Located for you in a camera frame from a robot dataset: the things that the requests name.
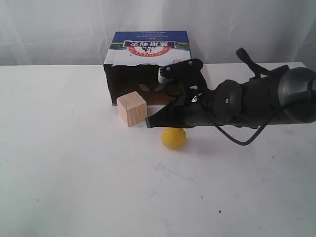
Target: robotic arm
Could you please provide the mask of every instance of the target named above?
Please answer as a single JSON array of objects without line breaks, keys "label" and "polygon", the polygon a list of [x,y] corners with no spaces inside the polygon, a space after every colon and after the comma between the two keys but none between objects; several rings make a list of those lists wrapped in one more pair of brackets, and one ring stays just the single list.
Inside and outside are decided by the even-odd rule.
[{"label": "robotic arm", "polygon": [[[207,88],[198,59],[171,64],[159,69],[158,80],[168,86],[178,83],[180,94],[156,114],[146,118],[148,128],[215,126],[233,142],[250,144],[270,124],[316,121],[316,73],[287,65],[267,70],[254,63],[240,48],[238,57],[255,74],[244,84],[226,80],[215,90]],[[236,140],[221,126],[257,129],[246,142]]]}]

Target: cardboard box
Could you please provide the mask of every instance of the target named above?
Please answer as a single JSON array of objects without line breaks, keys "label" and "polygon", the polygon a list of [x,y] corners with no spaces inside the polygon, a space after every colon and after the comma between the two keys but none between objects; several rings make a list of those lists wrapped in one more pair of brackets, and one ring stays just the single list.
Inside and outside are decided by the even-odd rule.
[{"label": "cardboard box", "polygon": [[[158,82],[160,66],[191,59],[186,31],[116,32],[104,62],[112,104],[137,91],[148,105],[170,101]],[[168,89],[177,94],[177,85]]]}]

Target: white backdrop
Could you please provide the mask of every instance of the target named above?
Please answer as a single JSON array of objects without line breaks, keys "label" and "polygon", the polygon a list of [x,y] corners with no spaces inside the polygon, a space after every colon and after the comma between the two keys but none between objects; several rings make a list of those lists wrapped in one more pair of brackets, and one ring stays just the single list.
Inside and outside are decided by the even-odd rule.
[{"label": "white backdrop", "polygon": [[316,69],[316,0],[0,0],[0,65],[102,64],[115,31],[144,30],[187,30],[205,63],[244,47]]}]

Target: logo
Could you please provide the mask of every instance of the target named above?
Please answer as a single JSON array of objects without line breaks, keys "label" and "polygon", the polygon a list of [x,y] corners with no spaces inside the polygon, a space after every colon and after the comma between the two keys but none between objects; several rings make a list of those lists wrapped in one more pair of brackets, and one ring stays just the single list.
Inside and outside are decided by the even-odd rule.
[{"label": "logo", "polygon": [[125,40],[123,47],[127,47],[133,54],[142,57],[156,57],[169,52],[176,47],[175,41],[129,41]]}]

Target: black strap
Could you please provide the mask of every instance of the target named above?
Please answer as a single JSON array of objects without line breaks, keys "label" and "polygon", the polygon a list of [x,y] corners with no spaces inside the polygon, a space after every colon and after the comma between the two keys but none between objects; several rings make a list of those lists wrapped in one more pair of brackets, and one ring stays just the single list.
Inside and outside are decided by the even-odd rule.
[{"label": "black strap", "polygon": [[261,67],[260,65],[256,64],[254,61],[251,60],[250,56],[246,52],[244,48],[239,48],[236,51],[236,54],[238,58],[244,62],[251,71],[255,74],[255,79],[261,78],[261,75],[266,75],[266,76],[280,76],[287,72],[289,70],[289,67],[287,65],[275,68],[271,71]]}]

